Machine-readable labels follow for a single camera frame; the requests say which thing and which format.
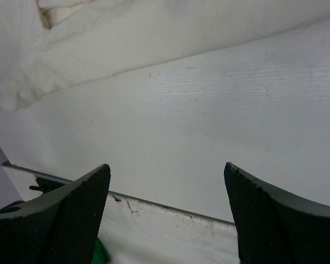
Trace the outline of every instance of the white panel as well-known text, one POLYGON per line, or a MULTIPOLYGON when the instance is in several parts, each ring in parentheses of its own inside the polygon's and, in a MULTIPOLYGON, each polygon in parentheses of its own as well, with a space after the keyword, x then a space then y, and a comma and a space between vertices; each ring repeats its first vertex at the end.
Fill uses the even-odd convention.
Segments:
POLYGON ((113 264, 239 264, 231 224, 108 196, 98 234, 113 264))
POLYGON ((232 221, 225 162, 330 205, 330 20, 0 109, 12 163, 232 221))

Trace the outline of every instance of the scratch mark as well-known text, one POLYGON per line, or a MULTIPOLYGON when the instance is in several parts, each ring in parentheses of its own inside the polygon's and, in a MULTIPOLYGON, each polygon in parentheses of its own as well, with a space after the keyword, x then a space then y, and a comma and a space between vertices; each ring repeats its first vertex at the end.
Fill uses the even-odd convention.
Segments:
POLYGON ((212 140, 210 147, 209 147, 210 149, 214 146, 215 142, 216 142, 216 138, 214 138, 214 140, 212 140))
POLYGON ((129 210, 130 210, 131 213, 138 213, 138 212, 139 212, 139 211, 133 211, 133 210, 131 209, 131 206, 130 206, 129 201, 127 201, 127 206, 128 206, 128 208, 129 208, 129 210))
POLYGON ((116 210, 118 211, 119 215, 121 216, 122 221, 125 223, 125 225, 127 226, 127 228, 130 230, 130 227, 129 227, 128 224, 127 224, 127 221, 126 221, 125 215, 123 214, 122 210, 119 208, 118 205, 116 205, 116 210))
MULTIPOLYGON (((273 57, 275 57, 280 51, 282 51, 283 49, 284 49, 285 47, 282 47, 282 48, 280 48, 280 49, 278 49, 277 51, 275 51, 274 53, 272 53, 271 55, 269 55, 269 57, 263 62, 263 63, 261 63, 255 70, 253 70, 250 74, 248 74, 247 76, 246 76, 246 78, 249 78, 249 77, 251 77, 251 76, 253 76, 253 75, 255 75, 261 68, 263 68, 263 66, 265 65, 265 64, 267 64, 273 57)), ((236 83, 231 89, 230 89, 230 91, 233 91, 237 86, 239 86, 239 85, 241 85, 242 84, 242 82, 241 83, 236 83)))
POLYGON ((213 224, 213 222, 211 222, 211 224, 209 226, 209 230, 210 230, 211 236, 214 238, 215 237, 215 231, 214 231, 214 224, 213 224))
POLYGON ((323 97, 323 95, 319 95, 317 98, 315 98, 314 100, 312 100, 310 103, 307 103, 305 106, 301 107, 299 110, 295 111, 291 117, 294 117, 295 115, 299 114, 300 112, 302 112, 305 108, 309 107, 310 105, 315 105, 318 106, 319 101, 321 100, 321 98, 323 97))

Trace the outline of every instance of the green object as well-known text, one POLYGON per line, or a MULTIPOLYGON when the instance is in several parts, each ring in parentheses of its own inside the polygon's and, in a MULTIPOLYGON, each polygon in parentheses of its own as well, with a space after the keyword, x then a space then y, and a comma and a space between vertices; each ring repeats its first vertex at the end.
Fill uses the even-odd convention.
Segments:
POLYGON ((107 264, 110 263, 110 261, 111 261, 111 257, 108 251, 105 249, 101 241, 97 239, 97 242, 95 244, 92 264, 107 264))

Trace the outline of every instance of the dark speck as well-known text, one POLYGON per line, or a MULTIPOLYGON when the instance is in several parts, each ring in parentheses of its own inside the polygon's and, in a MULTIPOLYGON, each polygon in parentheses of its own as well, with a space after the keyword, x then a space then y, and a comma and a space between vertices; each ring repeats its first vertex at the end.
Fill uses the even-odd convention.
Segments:
POLYGON ((115 202, 121 202, 121 199, 117 198, 116 196, 112 195, 111 197, 113 197, 115 199, 115 202))

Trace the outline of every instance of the white fabric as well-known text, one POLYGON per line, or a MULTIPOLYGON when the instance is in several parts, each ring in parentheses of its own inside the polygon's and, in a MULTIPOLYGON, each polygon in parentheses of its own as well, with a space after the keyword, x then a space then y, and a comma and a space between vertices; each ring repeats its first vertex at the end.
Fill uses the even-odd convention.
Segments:
POLYGON ((99 0, 72 16, 53 17, 48 29, 42 11, 84 2, 39 0, 39 9, 35 0, 0 0, 0 102, 6 110, 330 17, 330 0, 99 0))

